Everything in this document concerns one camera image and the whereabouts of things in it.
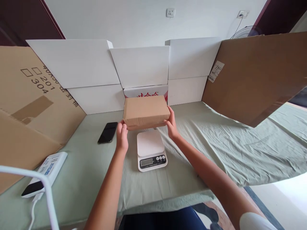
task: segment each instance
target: person's left hand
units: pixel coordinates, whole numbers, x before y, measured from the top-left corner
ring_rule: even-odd
[[[128,150],[128,139],[127,139],[127,125],[121,120],[117,124],[116,129],[116,150],[123,150],[127,152]]]

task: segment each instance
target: barcode sticker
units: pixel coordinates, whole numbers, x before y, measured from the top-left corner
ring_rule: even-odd
[[[218,76],[218,74],[220,73],[220,71],[223,69],[224,67],[224,63],[220,62],[220,61],[216,61],[214,67],[212,68],[208,79],[209,81],[211,81],[212,83],[215,81],[216,77]]]

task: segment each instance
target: green bedsheet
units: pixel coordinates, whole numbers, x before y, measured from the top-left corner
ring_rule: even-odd
[[[272,183],[307,171],[306,111],[285,104],[258,127],[250,128],[215,113],[202,102],[172,108],[181,135],[239,186]],[[68,157],[52,187],[60,225],[87,219],[116,145],[115,138],[101,145],[97,140],[105,124],[121,120],[122,113],[86,116],[61,150]],[[172,211],[213,198],[167,136],[167,128],[157,129],[165,145],[168,165],[139,172],[136,135],[144,130],[130,131],[118,215]],[[23,178],[0,196],[1,229],[25,229],[29,225],[32,199],[20,196],[29,181],[30,178]],[[33,229],[49,226],[44,195],[35,207]]]

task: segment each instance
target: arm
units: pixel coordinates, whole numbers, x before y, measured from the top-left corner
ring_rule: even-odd
[[[180,148],[200,178],[218,198],[235,229],[240,229],[239,222],[244,213],[253,212],[261,215],[223,170],[180,136],[176,127],[174,111],[171,107],[169,107],[169,111],[169,120],[164,121],[168,128],[169,137]]]
[[[127,125],[123,121],[119,122],[116,130],[115,153],[84,230],[114,230],[119,193],[121,190],[122,170],[128,149],[127,133]]]

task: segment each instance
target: white cardboard box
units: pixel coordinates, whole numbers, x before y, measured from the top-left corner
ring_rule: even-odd
[[[164,95],[165,101],[167,101],[168,89],[168,85],[126,88],[124,95],[125,98]]]
[[[110,49],[123,88],[167,84],[169,46]]]
[[[120,84],[70,88],[68,91],[88,115],[124,109],[125,96]]]
[[[169,80],[168,105],[201,101],[207,77]]]
[[[169,80],[208,76],[220,44],[218,37],[166,41],[170,46]]]
[[[27,42],[63,88],[120,84],[105,39]]]

